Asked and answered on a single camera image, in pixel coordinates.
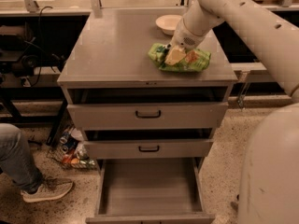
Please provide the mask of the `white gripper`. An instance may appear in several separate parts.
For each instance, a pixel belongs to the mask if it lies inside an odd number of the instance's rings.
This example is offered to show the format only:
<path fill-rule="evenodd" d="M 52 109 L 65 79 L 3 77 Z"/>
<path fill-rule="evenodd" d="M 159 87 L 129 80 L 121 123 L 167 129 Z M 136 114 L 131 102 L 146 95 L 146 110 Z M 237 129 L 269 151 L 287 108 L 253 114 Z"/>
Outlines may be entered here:
<path fill-rule="evenodd" d="M 170 41 L 171 49 L 166 55 L 165 63 L 175 65 L 186 56 L 185 49 L 195 49 L 205 39 L 203 35 L 194 35 L 185 26 L 184 20 L 180 20 Z"/>

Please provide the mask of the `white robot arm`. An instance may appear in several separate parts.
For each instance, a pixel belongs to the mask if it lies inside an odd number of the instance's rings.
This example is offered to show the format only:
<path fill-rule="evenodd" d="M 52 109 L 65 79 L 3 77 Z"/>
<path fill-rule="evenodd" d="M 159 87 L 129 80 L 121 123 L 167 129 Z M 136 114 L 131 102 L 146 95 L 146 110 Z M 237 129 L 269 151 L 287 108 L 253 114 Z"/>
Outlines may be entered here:
<path fill-rule="evenodd" d="M 249 139 L 237 223 L 299 224 L 299 29 L 252 0 L 195 0 L 171 46 L 195 48 L 222 21 L 293 100 L 264 118 Z"/>

